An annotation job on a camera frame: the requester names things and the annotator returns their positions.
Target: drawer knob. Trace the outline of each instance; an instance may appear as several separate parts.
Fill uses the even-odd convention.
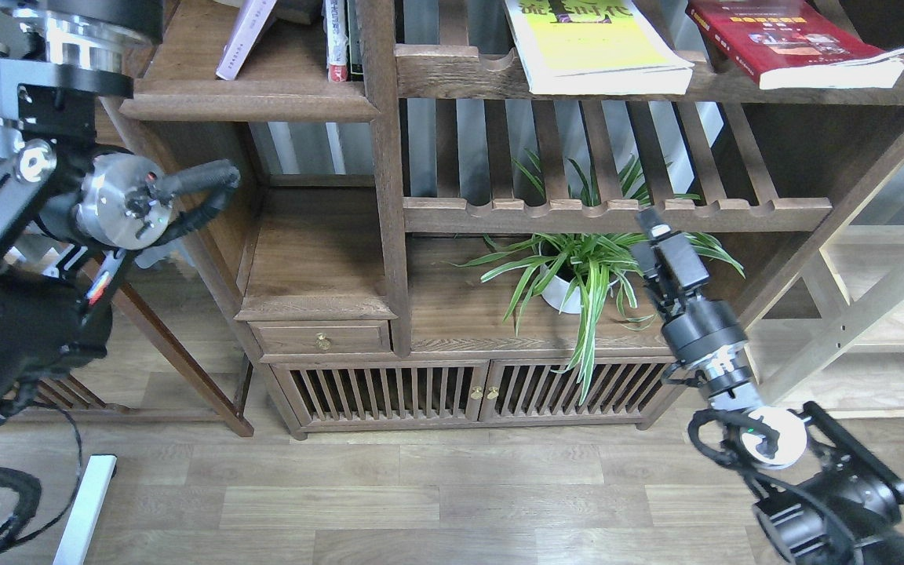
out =
[[[330,346],[333,342],[330,342],[330,338],[326,336],[324,333],[316,334],[316,347],[320,351],[329,351]]]

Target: spider plant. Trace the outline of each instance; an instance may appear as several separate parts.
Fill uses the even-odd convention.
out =
[[[515,161],[516,167],[523,172],[525,178],[532,183],[535,189],[545,197],[545,186],[541,178],[541,162],[539,157],[527,151],[527,157],[534,171],[526,168],[524,164]],[[571,196],[580,198],[585,206],[600,204],[599,190],[593,177],[589,178],[581,170],[574,159],[570,161],[571,167],[581,179],[581,186],[568,187]],[[627,164],[620,171],[620,189],[625,198],[637,200],[641,205],[650,204],[650,196],[647,186],[643,182],[643,169],[640,159],[631,156]],[[695,198],[695,195],[683,195],[685,198]],[[713,260],[724,261],[735,268],[744,276],[742,265],[739,264],[724,248],[720,241],[706,233],[688,233],[690,242],[696,253],[701,257],[709,257]],[[476,267],[481,264],[506,260],[506,258],[525,253],[521,258],[505,262],[484,272],[480,276],[480,282],[486,283],[496,276],[511,271],[521,271],[520,279],[512,299],[508,301],[507,310],[503,321],[507,321],[510,315],[516,314],[516,334],[518,333],[525,308],[532,297],[541,296],[543,290],[557,275],[564,275],[564,279],[570,278],[567,287],[567,296],[564,301],[577,293],[581,297],[581,318],[578,320],[578,339],[574,344],[574,351],[567,361],[567,367],[562,371],[574,369],[574,378],[581,384],[581,399],[584,402],[588,396],[592,383],[592,372],[595,368],[595,336],[596,326],[602,318],[602,312],[606,305],[612,287],[617,310],[623,315],[624,323],[632,330],[646,329],[654,318],[653,315],[634,318],[625,314],[625,308],[637,308],[637,294],[630,280],[631,275],[642,275],[637,261],[630,253],[634,244],[645,241],[642,233],[534,233],[528,239],[513,243],[511,246],[499,247],[488,236],[484,236],[492,253],[477,257],[473,261],[459,265],[459,267]]]

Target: cabinet door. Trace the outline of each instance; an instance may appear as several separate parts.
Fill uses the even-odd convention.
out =
[[[616,421],[640,423],[668,388],[664,357],[603,359],[595,365],[588,397],[566,362],[494,361],[483,391],[481,422]]]
[[[487,361],[272,365],[313,429],[398,429],[477,421]]]

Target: robotic arm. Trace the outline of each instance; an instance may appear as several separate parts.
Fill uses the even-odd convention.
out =
[[[152,161],[96,143],[97,97],[132,96],[122,75],[129,46],[161,42],[162,0],[1,0],[20,21],[29,51],[0,43],[0,423],[35,400],[40,379],[60,378],[107,355],[111,298],[133,259],[201,228],[240,182],[229,161],[164,175]],[[173,200],[210,191],[173,218]],[[44,272],[3,257],[25,230],[69,244]],[[96,279],[79,269],[103,255]],[[18,493],[0,528],[0,552],[35,515],[40,482],[0,468]]]
[[[643,279],[675,362],[664,378],[698,388],[709,404],[689,423],[701,454],[737,472],[756,495],[753,514],[769,542],[796,565],[904,565],[901,522],[904,482],[815,402],[803,411],[767,406],[749,366],[739,360],[747,342],[731,306],[703,296],[706,268],[684,233],[661,221],[654,208],[638,217],[648,241],[634,247]],[[672,380],[676,371],[691,374]],[[720,448],[700,440],[716,421]],[[829,441],[808,431],[814,426]],[[800,485],[767,475],[788,468],[810,448],[822,471]]]

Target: wooden floor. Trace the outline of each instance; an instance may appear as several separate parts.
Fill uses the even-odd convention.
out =
[[[163,264],[136,279],[205,368],[237,366],[196,275]],[[80,378],[107,400],[198,405],[119,318],[111,358],[90,369]],[[294,441],[255,383],[246,412],[253,439],[220,423],[86,423],[87,453],[118,455],[87,563],[778,563],[751,518],[749,491],[685,439],[701,406],[689,392],[648,432],[609,425]],[[846,426],[904,478],[904,419]],[[44,523],[75,481],[71,430],[10,422],[0,428],[0,465],[42,480],[35,525]],[[806,479],[812,465],[786,478]],[[10,505],[0,498],[0,522]],[[61,527],[48,530],[0,565],[50,563],[60,536]]]

